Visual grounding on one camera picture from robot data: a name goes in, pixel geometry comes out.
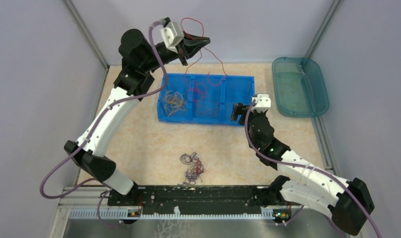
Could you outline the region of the aluminium frame post left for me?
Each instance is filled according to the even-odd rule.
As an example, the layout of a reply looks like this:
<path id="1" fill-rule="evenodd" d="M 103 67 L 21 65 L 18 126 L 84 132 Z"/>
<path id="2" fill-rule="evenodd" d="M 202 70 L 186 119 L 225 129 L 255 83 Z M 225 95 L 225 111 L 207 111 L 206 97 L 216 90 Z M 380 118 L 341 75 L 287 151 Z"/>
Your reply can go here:
<path id="1" fill-rule="evenodd" d="M 100 64 L 103 68 L 108 71 L 110 66 L 105 60 L 100 48 L 98 47 L 95 39 L 93 38 L 92 34 L 90 33 L 87 25 L 85 24 L 83 18 L 81 17 L 80 13 L 78 12 L 76 6 L 71 0 L 62 0 L 65 7 L 68 9 L 69 13 L 71 14 L 74 22 L 77 24 L 78 29 L 80 30 L 81 34 L 83 35 L 85 41 L 87 42 L 88 46 L 90 47 L 91 51 L 93 52 L 94 56 L 98 59 Z"/>

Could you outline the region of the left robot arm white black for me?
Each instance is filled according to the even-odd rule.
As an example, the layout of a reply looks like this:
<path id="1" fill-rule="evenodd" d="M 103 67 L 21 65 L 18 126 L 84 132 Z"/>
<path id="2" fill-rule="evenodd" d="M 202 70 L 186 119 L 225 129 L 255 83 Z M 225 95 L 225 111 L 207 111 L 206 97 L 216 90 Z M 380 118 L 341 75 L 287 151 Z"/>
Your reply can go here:
<path id="1" fill-rule="evenodd" d="M 111 140 L 128 114 L 144 98 L 162 91 L 168 84 L 165 64 L 187 60 L 210 43 L 210 38 L 183 32 L 177 41 L 176 51 L 166 47 L 173 41 L 166 35 L 162 42 L 154 44 L 150 28 L 148 37 L 138 29 L 130 29 L 121 37 L 119 53 L 122 71 L 114 81 L 109 98 L 86 132 L 76 141 L 64 145 L 68 158 L 95 180 L 119 193 L 126 205 L 138 201 L 137 184 L 123 174 L 117 164 L 106 156 Z"/>

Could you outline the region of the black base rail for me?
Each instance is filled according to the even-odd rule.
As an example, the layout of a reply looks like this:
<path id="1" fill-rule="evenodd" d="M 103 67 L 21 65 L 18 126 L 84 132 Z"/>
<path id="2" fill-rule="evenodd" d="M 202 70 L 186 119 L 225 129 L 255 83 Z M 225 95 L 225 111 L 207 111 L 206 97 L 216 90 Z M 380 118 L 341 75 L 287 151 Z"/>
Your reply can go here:
<path id="1" fill-rule="evenodd" d="M 288 202 L 261 185 L 140 185 L 127 195 L 113 190 L 109 206 L 141 206 L 144 215 L 259 214 L 268 206 L 287 206 Z"/>

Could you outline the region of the blue three-compartment plastic bin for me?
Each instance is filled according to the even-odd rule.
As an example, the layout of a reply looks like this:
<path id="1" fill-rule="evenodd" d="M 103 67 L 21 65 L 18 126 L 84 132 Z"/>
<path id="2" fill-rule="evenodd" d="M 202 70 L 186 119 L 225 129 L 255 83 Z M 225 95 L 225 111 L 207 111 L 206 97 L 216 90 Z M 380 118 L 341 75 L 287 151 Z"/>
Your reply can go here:
<path id="1" fill-rule="evenodd" d="M 161 122 L 237 126 L 233 105 L 249 104 L 255 78 L 240 75 L 169 73 L 157 100 Z"/>

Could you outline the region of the aluminium frame post right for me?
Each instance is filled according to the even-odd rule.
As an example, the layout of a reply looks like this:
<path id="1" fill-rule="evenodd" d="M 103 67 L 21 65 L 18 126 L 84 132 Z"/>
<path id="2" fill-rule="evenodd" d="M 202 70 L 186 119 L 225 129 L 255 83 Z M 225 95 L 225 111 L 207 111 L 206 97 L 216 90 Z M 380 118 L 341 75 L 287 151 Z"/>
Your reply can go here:
<path id="1" fill-rule="evenodd" d="M 342 5 L 342 3 L 344 2 L 344 0 L 334 0 L 332 1 L 332 4 L 329 8 L 329 10 L 327 11 L 322 23 L 320 24 L 310 46 L 308 47 L 306 54 L 305 54 L 305 58 L 311 58 L 314 54 L 314 52 L 316 51 L 320 41 L 322 40 L 328 26 L 330 25 L 332 19 L 334 18 L 337 10 L 339 9 L 339 7 Z"/>

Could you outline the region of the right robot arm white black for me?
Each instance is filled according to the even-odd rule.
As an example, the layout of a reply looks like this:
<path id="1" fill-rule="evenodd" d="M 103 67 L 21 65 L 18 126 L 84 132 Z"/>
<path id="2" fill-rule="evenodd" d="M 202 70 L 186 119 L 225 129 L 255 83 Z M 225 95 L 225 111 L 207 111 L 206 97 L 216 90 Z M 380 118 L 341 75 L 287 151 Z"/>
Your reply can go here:
<path id="1" fill-rule="evenodd" d="M 268 108 L 236 103 L 231 120 L 244 127 L 248 145 L 266 166 L 281 172 L 271 184 L 269 197 L 275 204 L 285 201 L 307 206 L 329 218 L 343 232 L 356 236 L 369 222 L 377 237 L 382 234 L 371 218 L 374 203 L 367 184 L 333 175 L 298 155 L 274 136 L 266 116 Z"/>

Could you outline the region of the aluminium rail right side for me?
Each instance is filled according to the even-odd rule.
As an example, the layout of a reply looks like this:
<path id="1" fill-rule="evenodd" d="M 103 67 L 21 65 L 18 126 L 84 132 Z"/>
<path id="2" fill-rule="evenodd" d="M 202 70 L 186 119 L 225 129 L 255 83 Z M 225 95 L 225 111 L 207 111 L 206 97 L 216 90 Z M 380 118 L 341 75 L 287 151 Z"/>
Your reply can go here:
<path id="1" fill-rule="evenodd" d="M 332 172 L 338 177 L 341 177 L 341 175 L 339 175 L 339 169 L 335 161 L 331 143 L 322 117 L 314 117 L 311 119 L 311 121 L 315 131 L 325 170 L 327 172 Z"/>

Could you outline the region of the aluminium frame post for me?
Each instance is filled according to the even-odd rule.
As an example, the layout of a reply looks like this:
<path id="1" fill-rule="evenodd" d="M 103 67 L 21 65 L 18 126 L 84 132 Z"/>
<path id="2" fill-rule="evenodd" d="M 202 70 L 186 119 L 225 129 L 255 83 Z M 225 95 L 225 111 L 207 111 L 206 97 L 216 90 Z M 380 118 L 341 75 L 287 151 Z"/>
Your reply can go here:
<path id="1" fill-rule="evenodd" d="M 320 41 L 322 40 L 328 26 L 330 25 L 332 19 L 334 18 L 337 10 L 339 9 L 339 7 L 342 5 L 342 3 L 344 2 L 344 0 L 334 0 L 332 1 L 332 4 L 329 8 L 329 10 L 327 11 L 322 23 L 320 24 L 310 46 L 308 47 L 306 54 L 305 54 L 305 58 L 311 58 L 314 54 L 314 52 L 316 51 Z"/>
<path id="2" fill-rule="evenodd" d="M 87 25 L 85 24 L 83 18 L 81 17 L 80 13 L 78 12 L 76 6 L 71 0 L 62 0 L 65 7 L 68 9 L 69 13 L 71 14 L 74 22 L 77 24 L 78 29 L 80 30 L 81 34 L 83 35 L 85 41 L 87 42 L 88 46 L 90 47 L 91 51 L 93 52 L 94 56 L 98 59 L 100 64 L 103 68 L 108 71 L 110 66 L 105 60 L 100 48 L 98 47 L 95 39 L 93 38 L 92 34 L 90 33 Z"/>

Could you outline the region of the teal translucent plastic tray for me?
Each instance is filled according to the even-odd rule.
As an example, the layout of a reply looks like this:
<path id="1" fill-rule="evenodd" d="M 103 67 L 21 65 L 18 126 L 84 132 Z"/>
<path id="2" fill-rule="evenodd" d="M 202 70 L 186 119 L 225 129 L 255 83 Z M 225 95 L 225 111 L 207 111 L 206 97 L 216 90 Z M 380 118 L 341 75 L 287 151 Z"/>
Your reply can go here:
<path id="1" fill-rule="evenodd" d="M 315 118 L 330 106 L 320 66 L 310 58 L 279 57 L 272 62 L 276 106 L 291 118 Z"/>

